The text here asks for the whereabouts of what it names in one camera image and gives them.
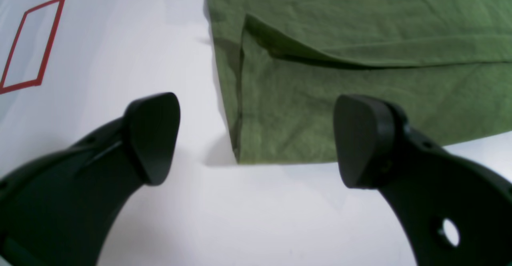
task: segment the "red outline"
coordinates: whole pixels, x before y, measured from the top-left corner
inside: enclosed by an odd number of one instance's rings
[[[64,1],[65,0],[50,0],[48,2],[44,2],[41,5],[38,5],[36,7],[33,7],[29,10],[27,10],[23,14],[22,21],[20,23],[20,26],[18,27],[18,32],[16,32],[16,36],[14,37],[14,42],[12,43],[11,52],[9,53],[9,57],[7,57],[7,62],[5,64],[4,68],[4,74],[2,75],[2,80],[0,80],[0,95],[27,88],[32,86],[39,86],[42,84],[42,78],[44,77],[44,71],[46,70],[46,64],[48,64],[48,58],[50,57],[50,52],[52,51],[52,45],[53,40],[55,39],[55,33],[57,33],[57,27],[59,25],[60,21],[60,15],[62,14],[62,9],[64,8]],[[51,5],[53,3],[59,2],[59,6],[57,8],[57,12],[55,13],[55,19],[53,20],[53,26],[50,31],[50,36],[48,37],[48,42],[46,42],[46,49],[44,50],[44,54],[42,56],[41,66],[39,67],[39,73],[37,74],[37,78],[30,81],[21,82],[18,84],[10,85],[4,88],[5,79],[7,77],[7,71],[9,70],[9,65],[11,64],[12,55],[14,54],[14,49],[16,48],[16,43],[18,43],[18,38],[20,37],[20,33],[22,32],[23,24],[25,23],[25,19],[27,18],[27,15],[31,12],[34,12],[36,10],[39,10],[43,7],[46,7],[48,5]]]

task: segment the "green towel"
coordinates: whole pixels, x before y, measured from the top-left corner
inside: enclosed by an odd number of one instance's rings
[[[238,162],[336,160],[340,94],[442,145],[512,130],[512,0],[208,0]]]

